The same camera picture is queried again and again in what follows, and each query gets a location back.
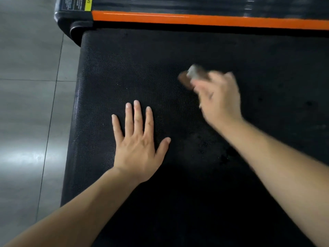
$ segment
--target floor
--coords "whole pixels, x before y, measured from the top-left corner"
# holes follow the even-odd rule
[[[60,206],[80,48],[56,0],[1,0],[0,246]]]

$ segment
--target treadmill belt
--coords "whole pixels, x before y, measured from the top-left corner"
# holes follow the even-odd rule
[[[156,146],[172,139],[94,246],[313,246],[177,80],[194,63],[233,71],[249,122],[329,163],[328,38],[257,31],[84,33],[62,205],[113,166],[126,102],[152,107]]]

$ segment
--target yellow label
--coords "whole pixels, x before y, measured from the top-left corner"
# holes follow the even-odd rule
[[[91,11],[92,10],[92,2],[93,2],[93,0],[86,0],[86,5],[84,7],[85,11]]]

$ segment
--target orange stripe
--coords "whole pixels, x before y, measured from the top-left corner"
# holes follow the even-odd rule
[[[328,20],[92,11],[94,21],[329,30]]]

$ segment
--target forearm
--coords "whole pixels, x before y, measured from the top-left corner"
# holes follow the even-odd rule
[[[299,228],[316,245],[329,246],[329,167],[247,122],[229,124],[221,134]]]
[[[116,169],[6,247],[91,246],[101,229],[138,184]]]

